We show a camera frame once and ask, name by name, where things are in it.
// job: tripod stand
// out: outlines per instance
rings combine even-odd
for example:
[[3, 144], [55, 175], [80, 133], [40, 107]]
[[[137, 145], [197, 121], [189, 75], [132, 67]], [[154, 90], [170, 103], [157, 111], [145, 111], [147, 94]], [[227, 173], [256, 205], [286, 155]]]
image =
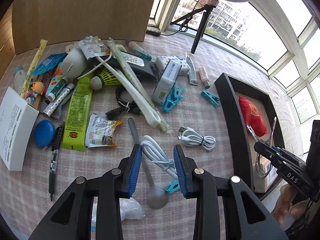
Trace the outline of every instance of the tripod stand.
[[174, 22], [170, 23], [170, 25], [177, 24], [180, 21], [186, 20], [188, 17], [193, 17], [195, 14], [204, 11], [199, 28], [198, 28], [198, 31], [197, 31], [197, 34], [195, 36], [195, 40], [193, 41], [193, 44], [192, 44], [192, 48], [191, 48], [192, 54], [194, 54], [196, 52], [196, 48], [198, 46], [200, 38], [203, 37], [206, 24], [207, 24], [208, 19], [210, 17], [210, 13], [217, 6], [218, 3], [219, 3], [219, 0], [213, 0], [213, 2], [211, 0], [210, 4], [205, 4], [202, 8], [193, 10], [192, 12], [189, 12], [188, 14], [186, 14], [186, 15], [180, 17], [179, 19], [175, 20]]

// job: red bag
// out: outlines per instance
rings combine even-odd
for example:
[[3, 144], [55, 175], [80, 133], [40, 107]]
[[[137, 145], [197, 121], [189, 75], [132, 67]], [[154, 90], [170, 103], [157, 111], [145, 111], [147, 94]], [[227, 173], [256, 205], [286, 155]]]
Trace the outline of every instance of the red bag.
[[248, 99], [239, 96], [239, 105], [245, 124], [251, 125], [258, 137], [268, 133], [265, 122], [261, 119], [257, 107]]

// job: table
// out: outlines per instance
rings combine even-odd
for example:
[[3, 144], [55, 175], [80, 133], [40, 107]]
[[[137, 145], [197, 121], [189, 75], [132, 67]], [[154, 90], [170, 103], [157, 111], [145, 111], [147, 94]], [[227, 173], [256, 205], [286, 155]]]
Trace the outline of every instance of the table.
[[[50, 54], [64, 52], [66, 45], [71, 43], [73, 42], [47, 46], [40, 60]], [[192, 43], [192, 37], [177, 33], [169, 37], [146, 35], [145, 41], [140, 43], [140, 46], [153, 56], [184, 56], [186, 51], [190, 51]], [[15, 68], [23, 66], [27, 70], [36, 51], [37, 49], [33, 49], [14, 57], [0, 80], [0, 100], [2, 100], [7, 87], [13, 85]], [[195, 66], [203, 65], [207, 69], [211, 85], [209, 91], [212, 93], [217, 93], [214, 81], [223, 72], [267, 92], [278, 114], [286, 148], [296, 155], [303, 152], [302, 144], [296, 136], [299, 127], [293, 124], [285, 103], [289, 98], [274, 81], [269, 80], [265, 74], [244, 60], [204, 41], [200, 41], [196, 53], [191, 54], [191, 57]], [[134, 118], [140, 139], [143, 135], [150, 135], [169, 158], [173, 157], [173, 147], [180, 143], [177, 139], [177, 131], [181, 125], [192, 127], [202, 135], [213, 135], [217, 141], [217, 147], [214, 150], [207, 152], [201, 147], [182, 146], [185, 155], [194, 158], [198, 167], [206, 169], [214, 176], [229, 178], [233, 175], [230, 142], [222, 107], [214, 108], [200, 95], [203, 89], [201, 83], [199, 87], [196, 87], [188, 83], [187, 76], [179, 76], [178, 86], [184, 83], [187, 84], [183, 92], [185, 98], [171, 112], [163, 113], [173, 129], [173, 133], [164, 134], [159, 129], [151, 128], [143, 116], [123, 114], [119, 117], [123, 124], [115, 132], [115, 142], [118, 147], [89, 148], [85, 152], [62, 149], [58, 157], [55, 200], [76, 177], [85, 176], [87, 179], [91, 179], [102, 176], [106, 171], [117, 167], [122, 158], [129, 156], [134, 144], [127, 124], [129, 117]], [[143, 85], [151, 96], [156, 84], [148, 82]], [[101, 90], [93, 92], [90, 115], [96, 113], [104, 116], [105, 112], [118, 107], [115, 89], [115, 87], [103, 87]], [[67, 108], [67, 106], [63, 107], [61, 118], [66, 117]], [[46, 117], [39, 114], [35, 125], [43, 119]], [[61, 122], [54, 118], [49, 118], [49, 120], [55, 126]], [[32, 132], [21, 172], [9, 172], [4, 162], [0, 161], [0, 212], [7, 218], [12, 228], [26, 236], [32, 233], [53, 204], [48, 193], [51, 156], [52, 152], [49, 149], [42, 151], [35, 144]], [[151, 164], [150, 161], [148, 164], [156, 185], [165, 188], [172, 181], [172, 178], [156, 165]], [[147, 188], [145, 174], [141, 171], [133, 198], [145, 208], [146, 217], [143, 220], [123, 221], [124, 239], [192, 239], [196, 200], [186, 200], [180, 191], [176, 191], [170, 195], [169, 203], [164, 208], [151, 210], [145, 200]], [[270, 201], [272, 195], [270, 194], [264, 200], [265, 204]], [[221, 239], [224, 239], [222, 210], [222, 202], [220, 201]]]

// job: white cable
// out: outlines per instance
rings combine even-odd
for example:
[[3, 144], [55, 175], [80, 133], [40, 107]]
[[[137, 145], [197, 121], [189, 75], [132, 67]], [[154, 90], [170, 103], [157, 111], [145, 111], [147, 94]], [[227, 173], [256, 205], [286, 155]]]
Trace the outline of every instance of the white cable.
[[130, 94], [132, 99], [136, 102], [141, 112], [143, 113], [145, 119], [151, 127], [156, 127], [161, 123], [160, 116], [158, 113], [150, 106], [150, 104], [144, 99], [142, 95], [135, 89], [135, 87], [130, 83], [130, 81], [124, 76], [124, 74], [119, 70], [118, 72], [111, 67], [108, 63], [104, 62], [101, 57], [96, 57], [124, 86], [127, 92]]
[[144, 155], [171, 177], [178, 180], [174, 160], [168, 159], [161, 147], [150, 136], [145, 135], [143, 139], [140, 145]]
[[179, 140], [182, 140], [188, 147], [199, 145], [207, 151], [216, 147], [216, 139], [211, 135], [202, 136], [192, 128], [183, 126], [180, 127], [179, 132], [182, 132], [181, 136], [178, 136]]
[[90, 70], [88, 73], [84, 74], [84, 75], [81, 76], [81, 77], [78, 77], [78, 80], [81, 79], [81, 78], [83, 78], [83, 77], [85, 77], [85, 76], [87, 76], [87, 75], [89, 75], [89, 74], [91, 74], [91, 73], [92, 73], [93, 71], [95, 71], [98, 67], [102, 66], [103, 63], [106, 63], [109, 59], [111, 59], [111, 56], [112, 56], [112, 51], [110, 51], [110, 55], [109, 55], [109, 57], [108, 57], [106, 60], [104, 60], [103, 62], [99, 63], [97, 66], [95, 66], [95, 67], [94, 67], [92, 70]]

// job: black pen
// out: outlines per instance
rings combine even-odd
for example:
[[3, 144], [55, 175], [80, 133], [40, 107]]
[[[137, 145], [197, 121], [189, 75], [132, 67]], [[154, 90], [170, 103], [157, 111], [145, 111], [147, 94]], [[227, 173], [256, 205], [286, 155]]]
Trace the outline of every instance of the black pen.
[[49, 174], [49, 193], [50, 193], [50, 199], [53, 200], [53, 195], [55, 192], [55, 180], [56, 180], [56, 169], [57, 169], [57, 156], [59, 153], [60, 143], [62, 140], [63, 135], [63, 129], [64, 129], [64, 121], [62, 121], [61, 125], [57, 127], [56, 134], [54, 136], [53, 142], [52, 142], [52, 158], [51, 158], [51, 164], [50, 164], [50, 174]]

